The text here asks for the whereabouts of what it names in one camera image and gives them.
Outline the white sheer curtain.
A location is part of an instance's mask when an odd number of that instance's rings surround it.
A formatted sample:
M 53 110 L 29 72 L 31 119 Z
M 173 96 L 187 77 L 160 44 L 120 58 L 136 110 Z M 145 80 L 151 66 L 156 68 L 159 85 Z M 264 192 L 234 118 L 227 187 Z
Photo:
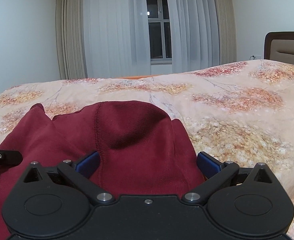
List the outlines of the white sheer curtain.
M 215 0 L 168 0 L 172 72 L 219 65 L 219 28 Z
M 89 77 L 151 74 L 146 0 L 83 0 Z

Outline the dark red garment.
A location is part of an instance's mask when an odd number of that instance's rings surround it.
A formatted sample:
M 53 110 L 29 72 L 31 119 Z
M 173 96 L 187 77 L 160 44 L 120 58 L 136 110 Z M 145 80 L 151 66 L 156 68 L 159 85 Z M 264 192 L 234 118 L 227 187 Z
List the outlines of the dark red garment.
M 204 182 L 182 122 L 140 101 L 99 102 L 49 118 L 36 104 L 0 144 L 23 156 L 19 166 L 0 167 L 0 239 L 8 237 L 1 209 L 32 161 L 55 166 L 97 152 L 100 165 L 91 181 L 114 196 L 183 195 Z

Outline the beige curtain left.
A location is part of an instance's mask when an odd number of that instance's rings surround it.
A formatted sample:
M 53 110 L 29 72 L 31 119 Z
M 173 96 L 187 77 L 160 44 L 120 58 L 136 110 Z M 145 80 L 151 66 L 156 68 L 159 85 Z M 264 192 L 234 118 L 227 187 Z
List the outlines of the beige curtain left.
M 56 42 L 61 79 L 86 78 L 82 0 L 56 0 Z

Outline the floral peach duvet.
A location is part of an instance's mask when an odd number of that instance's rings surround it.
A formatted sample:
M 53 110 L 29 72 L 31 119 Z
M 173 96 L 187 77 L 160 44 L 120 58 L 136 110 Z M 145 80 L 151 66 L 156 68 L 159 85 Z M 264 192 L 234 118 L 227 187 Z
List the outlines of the floral peach duvet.
M 46 115 L 139 100 L 184 124 L 196 152 L 243 167 L 267 163 L 294 203 L 294 64 L 253 60 L 141 79 L 59 80 L 0 94 L 0 144 L 36 103 Z M 294 219 L 288 231 L 294 239 Z

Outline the white sheer curtain left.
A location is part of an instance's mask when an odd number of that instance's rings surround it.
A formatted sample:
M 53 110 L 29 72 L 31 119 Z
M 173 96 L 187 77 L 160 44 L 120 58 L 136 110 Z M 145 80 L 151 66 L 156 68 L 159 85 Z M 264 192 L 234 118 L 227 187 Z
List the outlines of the white sheer curtain left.
M 89 77 L 151 74 L 146 0 L 83 0 Z

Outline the orange bed sheet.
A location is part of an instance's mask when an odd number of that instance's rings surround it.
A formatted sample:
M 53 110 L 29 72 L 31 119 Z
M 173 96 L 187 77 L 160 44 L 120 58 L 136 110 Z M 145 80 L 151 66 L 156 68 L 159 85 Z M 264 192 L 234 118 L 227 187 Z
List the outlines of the orange bed sheet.
M 153 77 L 155 75 L 139 75 L 139 76 L 124 76 L 124 77 L 115 77 L 115 79 L 131 79 L 131 80 L 138 80 L 147 77 Z

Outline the dark window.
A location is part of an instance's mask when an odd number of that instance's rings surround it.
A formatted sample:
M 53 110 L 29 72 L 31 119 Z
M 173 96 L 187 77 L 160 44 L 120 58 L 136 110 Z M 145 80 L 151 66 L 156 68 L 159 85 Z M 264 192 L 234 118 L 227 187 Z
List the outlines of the dark window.
M 146 0 L 152 64 L 172 62 L 168 0 Z

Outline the beige curtain right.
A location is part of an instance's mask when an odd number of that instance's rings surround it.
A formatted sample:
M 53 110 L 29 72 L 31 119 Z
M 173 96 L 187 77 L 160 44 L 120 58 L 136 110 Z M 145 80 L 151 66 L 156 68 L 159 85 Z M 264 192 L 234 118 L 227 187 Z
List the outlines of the beige curtain right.
M 236 61 L 236 29 L 232 0 L 215 0 L 218 19 L 220 64 Z

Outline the white sheer curtain right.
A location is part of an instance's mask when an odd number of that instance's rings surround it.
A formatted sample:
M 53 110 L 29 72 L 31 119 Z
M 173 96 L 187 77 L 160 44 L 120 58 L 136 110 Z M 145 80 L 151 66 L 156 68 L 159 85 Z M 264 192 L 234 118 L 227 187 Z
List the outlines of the white sheer curtain right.
M 215 0 L 168 0 L 172 72 L 219 65 L 219 28 Z

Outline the beige curtain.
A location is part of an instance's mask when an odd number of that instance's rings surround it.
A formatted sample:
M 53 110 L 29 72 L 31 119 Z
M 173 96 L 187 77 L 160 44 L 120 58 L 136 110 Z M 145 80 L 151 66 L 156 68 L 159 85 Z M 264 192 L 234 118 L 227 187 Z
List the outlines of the beige curtain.
M 236 61 L 236 29 L 232 0 L 215 0 L 218 19 L 220 64 Z
M 61 79 L 86 78 L 82 0 L 56 0 L 56 42 Z

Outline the brown padded headboard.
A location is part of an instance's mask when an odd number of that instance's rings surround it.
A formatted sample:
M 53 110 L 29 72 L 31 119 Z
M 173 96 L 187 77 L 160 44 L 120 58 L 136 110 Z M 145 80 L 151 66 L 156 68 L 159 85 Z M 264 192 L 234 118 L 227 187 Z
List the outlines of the brown padded headboard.
M 264 59 L 294 64 L 294 31 L 267 33 L 264 41 Z

